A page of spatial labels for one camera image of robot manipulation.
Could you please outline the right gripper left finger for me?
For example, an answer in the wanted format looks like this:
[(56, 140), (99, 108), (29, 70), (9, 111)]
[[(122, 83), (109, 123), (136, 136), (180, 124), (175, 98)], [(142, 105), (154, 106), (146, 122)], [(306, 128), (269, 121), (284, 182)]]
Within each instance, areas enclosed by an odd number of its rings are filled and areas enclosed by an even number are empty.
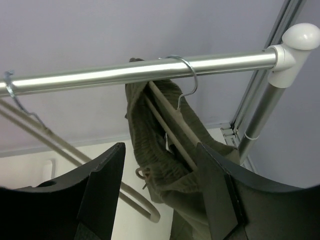
[(0, 189), (3, 240), (109, 240), (112, 237), (126, 146), (36, 187)]

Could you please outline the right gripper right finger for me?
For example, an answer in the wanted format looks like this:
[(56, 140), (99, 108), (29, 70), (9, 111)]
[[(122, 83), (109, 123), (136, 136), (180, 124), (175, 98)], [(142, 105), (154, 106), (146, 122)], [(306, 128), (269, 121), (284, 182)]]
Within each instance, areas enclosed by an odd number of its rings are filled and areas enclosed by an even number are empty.
[(319, 239), (319, 186), (299, 188), (270, 180), (202, 143), (196, 151), (213, 240)]

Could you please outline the olive green shorts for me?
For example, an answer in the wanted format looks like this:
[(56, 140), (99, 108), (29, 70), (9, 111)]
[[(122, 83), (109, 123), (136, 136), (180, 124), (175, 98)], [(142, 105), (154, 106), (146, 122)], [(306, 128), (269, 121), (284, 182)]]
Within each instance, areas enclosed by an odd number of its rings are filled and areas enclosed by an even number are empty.
[[(177, 84), (169, 79), (154, 82), (174, 109), (182, 94)], [(193, 171), (180, 151), (167, 136), (152, 113), (146, 98), (174, 132), (193, 160), (197, 150), (167, 112), (166, 107), (150, 89), (149, 83), (125, 85), (128, 127), (137, 164), (145, 177), (152, 201), (173, 209), (170, 238), (172, 240), (209, 240), (211, 238), (199, 173)], [(216, 141), (209, 134), (186, 99), (181, 101), (180, 112), (199, 140), (233, 163), (240, 162), (236, 147)]]

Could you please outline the beige hanger with metal hook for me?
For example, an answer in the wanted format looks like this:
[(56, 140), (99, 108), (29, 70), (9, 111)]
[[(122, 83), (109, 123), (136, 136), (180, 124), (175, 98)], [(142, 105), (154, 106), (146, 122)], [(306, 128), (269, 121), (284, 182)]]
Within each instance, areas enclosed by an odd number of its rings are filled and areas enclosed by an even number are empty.
[[(13, 74), (14, 72), (12, 70), (5, 71), (3, 82), (4, 88), (14, 101), (15, 106), (1, 100), (0, 106), (4, 109), (0, 111), (0, 115), (75, 166), (79, 167), (83, 163), (91, 161), (87, 155), (79, 151), (48, 128), (35, 112), (28, 111), (22, 105), (14, 92), (14, 84), (11, 79)], [(160, 221), (161, 215), (156, 207), (143, 195), (124, 182), (120, 184), (119, 198), (149, 221), (153, 223), (158, 223)]]

